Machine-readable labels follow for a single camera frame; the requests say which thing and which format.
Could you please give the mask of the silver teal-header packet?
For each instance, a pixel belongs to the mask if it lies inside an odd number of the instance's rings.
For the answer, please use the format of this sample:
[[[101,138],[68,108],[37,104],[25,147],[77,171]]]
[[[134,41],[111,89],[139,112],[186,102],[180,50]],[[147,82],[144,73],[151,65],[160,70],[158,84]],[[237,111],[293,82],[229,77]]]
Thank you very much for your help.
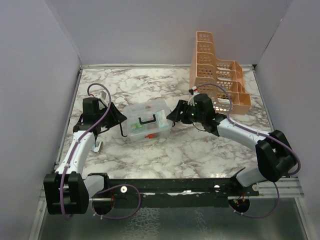
[[[158,121],[158,127],[159,128],[168,128],[171,126],[169,121],[167,120],[166,112],[165,110],[160,110],[156,113],[156,118]]]

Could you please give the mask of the orange plastic file rack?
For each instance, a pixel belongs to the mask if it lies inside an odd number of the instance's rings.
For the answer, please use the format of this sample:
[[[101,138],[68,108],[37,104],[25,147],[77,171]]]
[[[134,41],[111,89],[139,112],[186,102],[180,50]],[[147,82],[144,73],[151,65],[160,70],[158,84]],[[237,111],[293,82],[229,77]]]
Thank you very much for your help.
[[[197,31],[189,70],[189,86],[215,84],[225,89],[232,102],[232,114],[245,115],[252,106],[246,92],[242,67],[237,61],[216,56],[213,34]]]

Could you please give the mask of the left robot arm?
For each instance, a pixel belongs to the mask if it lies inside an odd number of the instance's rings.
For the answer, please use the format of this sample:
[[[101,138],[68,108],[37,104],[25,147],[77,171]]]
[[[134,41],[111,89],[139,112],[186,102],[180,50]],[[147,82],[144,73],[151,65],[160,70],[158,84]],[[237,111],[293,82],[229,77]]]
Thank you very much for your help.
[[[120,125],[127,117],[113,102],[105,104],[97,97],[87,97],[82,101],[83,113],[73,127],[70,148],[55,170],[43,180],[48,213],[51,215],[74,215],[86,213],[89,200],[95,194],[103,198],[111,190],[105,173],[92,173],[83,179],[82,173],[91,149],[99,150],[96,140],[102,128]]]

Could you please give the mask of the small green box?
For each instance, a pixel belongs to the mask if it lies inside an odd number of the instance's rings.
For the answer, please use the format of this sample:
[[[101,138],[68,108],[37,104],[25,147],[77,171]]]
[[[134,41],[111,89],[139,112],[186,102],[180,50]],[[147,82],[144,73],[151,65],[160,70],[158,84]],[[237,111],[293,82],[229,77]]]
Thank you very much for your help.
[[[142,127],[143,127],[143,126],[142,126],[140,123],[138,123],[138,122],[133,123],[133,124],[130,125],[130,129],[131,129],[132,131],[139,130],[139,129],[141,129]]]

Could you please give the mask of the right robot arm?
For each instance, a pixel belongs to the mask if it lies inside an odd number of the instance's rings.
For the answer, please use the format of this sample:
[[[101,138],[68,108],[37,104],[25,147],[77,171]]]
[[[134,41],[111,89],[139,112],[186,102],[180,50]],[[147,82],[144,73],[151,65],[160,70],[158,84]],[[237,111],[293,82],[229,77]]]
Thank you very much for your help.
[[[212,100],[204,93],[195,95],[193,103],[179,100],[166,118],[175,123],[200,123],[206,132],[233,140],[256,152],[257,165],[237,172],[229,184],[230,191],[236,196],[242,195],[252,184],[263,181],[275,183],[298,165],[297,157],[281,131],[259,132],[230,122],[225,114],[215,111]]]

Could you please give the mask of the clear first aid box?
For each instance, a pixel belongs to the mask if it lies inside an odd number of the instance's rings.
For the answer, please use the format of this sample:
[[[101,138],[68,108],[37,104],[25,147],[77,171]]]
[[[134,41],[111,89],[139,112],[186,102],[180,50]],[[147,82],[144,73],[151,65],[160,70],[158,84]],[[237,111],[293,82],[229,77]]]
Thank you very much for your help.
[[[127,108],[123,113],[127,117],[125,131],[132,142],[166,138],[173,126],[173,122],[167,119],[168,107]]]

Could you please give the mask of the black front frame bar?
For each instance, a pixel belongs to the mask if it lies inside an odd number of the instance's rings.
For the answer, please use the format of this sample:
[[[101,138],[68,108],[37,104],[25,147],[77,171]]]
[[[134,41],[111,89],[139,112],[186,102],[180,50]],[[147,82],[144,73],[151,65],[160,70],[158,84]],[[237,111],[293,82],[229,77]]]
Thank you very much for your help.
[[[242,187],[233,178],[152,178],[108,179],[107,188],[90,202],[101,211],[106,208],[187,208],[228,207],[228,199],[258,196],[254,185]]]

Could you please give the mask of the small white clip piece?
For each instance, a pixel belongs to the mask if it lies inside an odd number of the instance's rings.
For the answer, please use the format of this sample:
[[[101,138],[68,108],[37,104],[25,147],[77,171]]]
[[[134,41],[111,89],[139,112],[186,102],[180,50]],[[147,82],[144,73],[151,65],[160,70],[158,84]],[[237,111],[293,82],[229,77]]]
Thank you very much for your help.
[[[102,149],[102,146],[103,146],[103,141],[96,141],[92,146],[92,151],[95,153],[98,153]]]

